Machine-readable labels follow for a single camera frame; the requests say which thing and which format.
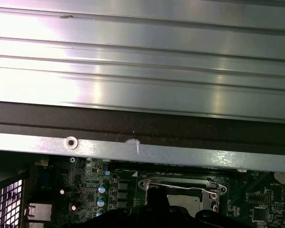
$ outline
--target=integrated circuit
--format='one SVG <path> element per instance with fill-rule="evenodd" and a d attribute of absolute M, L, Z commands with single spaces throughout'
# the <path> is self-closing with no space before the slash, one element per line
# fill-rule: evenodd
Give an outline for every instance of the integrated circuit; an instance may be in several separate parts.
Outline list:
<path fill-rule="evenodd" d="M 265 200 L 264 194 L 254 194 L 254 193 L 248 194 L 249 203 L 264 203 L 264 200 Z"/>
<path fill-rule="evenodd" d="M 253 208 L 252 220 L 254 222 L 265 222 L 266 221 L 266 208 Z"/>

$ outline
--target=capacitor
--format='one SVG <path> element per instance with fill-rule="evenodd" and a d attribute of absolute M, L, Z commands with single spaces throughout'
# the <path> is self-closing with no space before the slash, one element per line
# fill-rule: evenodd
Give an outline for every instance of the capacitor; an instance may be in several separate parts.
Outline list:
<path fill-rule="evenodd" d="M 105 197 L 99 197 L 98 201 L 97 201 L 97 205 L 99 207 L 103 207 L 105 205 Z"/>
<path fill-rule="evenodd" d="M 106 185 L 105 184 L 101 184 L 98 188 L 99 193 L 105 193 L 106 191 Z"/>
<path fill-rule="evenodd" d="M 71 209 L 72 210 L 78 210 L 81 207 L 82 203 L 80 201 L 77 201 L 75 203 L 72 204 Z"/>
<path fill-rule="evenodd" d="M 274 177 L 280 184 L 285 184 L 285 172 L 275 172 Z"/>
<path fill-rule="evenodd" d="M 104 210 L 103 208 L 100 208 L 100 209 L 97 211 L 96 216 L 100 216 L 100 215 L 102 215 L 102 214 L 104 214 L 104 213 L 105 213 L 105 210 Z"/>
<path fill-rule="evenodd" d="M 65 186 L 64 188 L 62 188 L 60 190 L 60 195 L 65 195 L 70 191 L 70 187 L 69 186 Z"/>

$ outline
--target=chip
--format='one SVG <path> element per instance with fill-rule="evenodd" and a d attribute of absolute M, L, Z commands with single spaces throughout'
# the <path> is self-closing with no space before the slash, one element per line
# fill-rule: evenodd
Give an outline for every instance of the chip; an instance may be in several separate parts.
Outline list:
<path fill-rule="evenodd" d="M 127 197 L 128 197 L 128 193 L 126 193 L 126 192 L 118 192 L 117 198 L 119 200 L 124 200 L 124 199 L 126 200 Z"/>
<path fill-rule="evenodd" d="M 93 194 L 88 194 L 87 199 L 88 200 L 94 200 L 94 195 Z"/>
<path fill-rule="evenodd" d="M 128 190 L 128 183 L 119 183 L 118 184 L 118 190 Z"/>
<path fill-rule="evenodd" d="M 249 203 L 264 203 L 265 197 L 264 194 L 248 194 L 248 202 Z"/>
<path fill-rule="evenodd" d="M 81 181 L 81 175 L 79 175 L 79 174 L 75 175 L 74 180 L 76 182 L 80 182 Z"/>
<path fill-rule="evenodd" d="M 253 208 L 252 220 L 254 222 L 265 222 L 266 221 L 266 208 Z"/>
<path fill-rule="evenodd" d="M 125 202 L 125 201 L 118 201 L 118 202 L 117 202 L 117 208 L 118 208 L 118 209 L 127 208 L 127 202 Z"/>

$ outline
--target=electrolytic capacitor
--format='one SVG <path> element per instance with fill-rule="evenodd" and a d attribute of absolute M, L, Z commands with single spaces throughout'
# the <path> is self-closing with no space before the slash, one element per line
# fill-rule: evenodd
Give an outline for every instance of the electrolytic capacitor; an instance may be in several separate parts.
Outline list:
<path fill-rule="evenodd" d="M 103 208 L 100 208 L 100 209 L 97 211 L 96 216 L 100 216 L 100 215 L 102 215 L 102 214 L 104 214 L 104 213 L 105 213 L 105 210 L 104 210 Z"/>
<path fill-rule="evenodd" d="M 75 203 L 72 204 L 71 209 L 72 210 L 78 210 L 81 207 L 82 203 L 80 201 L 77 201 Z"/>
<path fill-rule="evenodd" d="M 106 191 L 106 185 L 105 184 L 101 184 L 98 188 L 99 193 L 105 193 Z"/>
<path fill-rule="evenodd" d="M 70 187 L 69 186 L 65 186 L 64 188 L 62 188 L 60 190 L 60 195 L 65 195 L 70 191 Z"/>
<path fill-rule="evenodd" d="M 97 205 L 99 207 L 103 207 L 105 205 L 105 197 L 99 197 L 98 201 L 97 201 Z"/>

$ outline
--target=screw hole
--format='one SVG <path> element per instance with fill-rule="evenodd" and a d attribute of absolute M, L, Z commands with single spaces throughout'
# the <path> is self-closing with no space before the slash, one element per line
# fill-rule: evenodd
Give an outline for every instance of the screw hole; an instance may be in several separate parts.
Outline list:
<path fill-rule="evenodd" d="M 73 145 L 75 144 L 74 140 L 69 140 L 67 143 L 68 143 L 70 146 L 73 146 Z"/>

